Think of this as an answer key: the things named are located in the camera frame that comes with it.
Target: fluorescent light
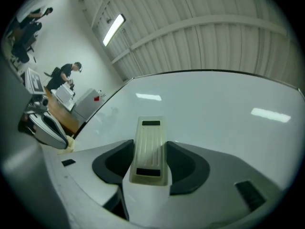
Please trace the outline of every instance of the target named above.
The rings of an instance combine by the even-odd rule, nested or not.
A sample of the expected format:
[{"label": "fluorescent light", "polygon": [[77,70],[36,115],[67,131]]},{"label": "fluorescent light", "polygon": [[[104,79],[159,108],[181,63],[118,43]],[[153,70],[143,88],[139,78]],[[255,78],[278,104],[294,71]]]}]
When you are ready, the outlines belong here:
[{"label": "fluorescent light", "polygon": [[260,116],[263,118],[267,118],[270,120],[276,120],[276,121],[280,121],[280,122],[288,122],[290,120],[290,116],[285,115],[285,114],[279,114],[277,112],[272,112],[269,110],[264,110],[264,109],[258,109],[258,108],[254,108],[251,112],[252,115],[256,115],[256,116]]},{"label": "fluorescent light", "polygon": [[161,97],[159,95],[150,95],[150,94],[136,94],[139,98],[152,99],[161,101]]},{"label": "fluorescent light", "polygon": [[116,17],[115,21],[113,22],[113,24],[111,25],[109,31],[107,32],[103,43],[105,46],[108,45],[108,43],[110,42],[111,38],[113,37],[113,35],[117,32],[117,30],[120,28],[120,26],[125,22],[125,18],[119,14],[118,17]]}]

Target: ceiling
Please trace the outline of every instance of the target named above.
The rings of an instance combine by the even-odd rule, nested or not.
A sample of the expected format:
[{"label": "ceiling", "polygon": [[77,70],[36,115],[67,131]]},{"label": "ceiling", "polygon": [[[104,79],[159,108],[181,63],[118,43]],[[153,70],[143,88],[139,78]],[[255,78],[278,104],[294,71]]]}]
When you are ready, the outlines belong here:
[{"label": "ceiling", "polygon": [[78,0],[123,80],[190,69],[263,75],[304,90],[303,58],[272,0]]}]

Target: man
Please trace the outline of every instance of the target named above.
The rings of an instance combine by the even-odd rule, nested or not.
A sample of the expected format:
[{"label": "man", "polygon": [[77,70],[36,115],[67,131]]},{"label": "man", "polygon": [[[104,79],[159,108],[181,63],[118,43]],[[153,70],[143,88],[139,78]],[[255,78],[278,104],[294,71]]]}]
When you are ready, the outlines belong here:
[{"label": "man", "polygon": [[33,21],[37,21],[41,19],[43,16],[48,15],[53,12],[53,8],[47,8],[44,14],[41,13],[41,10],[38,9],[32,13],[30,13],[20,24],[20,29],[25,28],[27,25],[29,25]]},{"label": "man", "polygon": [[18,9],[16,17],[10,23],[6,34],[14,30],[19,26],[27,16],[33,14],[34,11],[40,10],[41,13],[45,13],[46,6],[52,0],[25,0],[21,7]]},{"label": "man", "polygon": [[68,77],[71,74],[71,71],[80,71],[82,69],[81,63],[76,62],[74,64],[68,63],[65,64],[61,69],[52,77],[52,79],[47,84],[46,88],[51,91],[52,89],[59,88],[62,84],[67,82],[69,85],[73,84],[72,81],[69,81]]},{"label": "man", "polygon": [[41,28],[42,24],[40,22],[34,22],[26,28],[20,40],[15,41],[11,53],[22,63],[26,63],[30,60],[27,54],[27,49],[25,48],[26,43],[30,40],[34,33],[39,31]]}]

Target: wall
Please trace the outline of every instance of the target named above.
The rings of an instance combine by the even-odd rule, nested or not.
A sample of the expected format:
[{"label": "wall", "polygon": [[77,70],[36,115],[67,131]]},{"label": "wall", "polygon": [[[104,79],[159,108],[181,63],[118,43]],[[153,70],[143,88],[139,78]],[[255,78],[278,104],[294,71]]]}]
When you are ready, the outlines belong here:
[{"label": "wall", "polygon": [[38,62],[36,71],[41,74],[46,85],[55,67],[66,63],[81,62],[82,73],[72,72],[70,78],[75,83],[74,99],[77,100],[89,88],[111,94],[121,84],[117,72],[90,29],[76,0],[53,0],[52,14],[40,21],[42,29],[34,46],[34,56]]}]

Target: wooden desk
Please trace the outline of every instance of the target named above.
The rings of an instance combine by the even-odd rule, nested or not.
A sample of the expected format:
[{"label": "wooden desk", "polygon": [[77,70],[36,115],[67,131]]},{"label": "wooden desk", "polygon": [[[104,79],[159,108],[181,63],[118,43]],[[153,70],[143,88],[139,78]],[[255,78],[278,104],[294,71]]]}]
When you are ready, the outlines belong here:
[{"label": "wooden desk", "polygon": [[49,98],[49,112],[58,120],[65,131],[75,134],[78,130],[78,120],[57,102],[56,98],[51,95],[48,89],[44,89]]}]

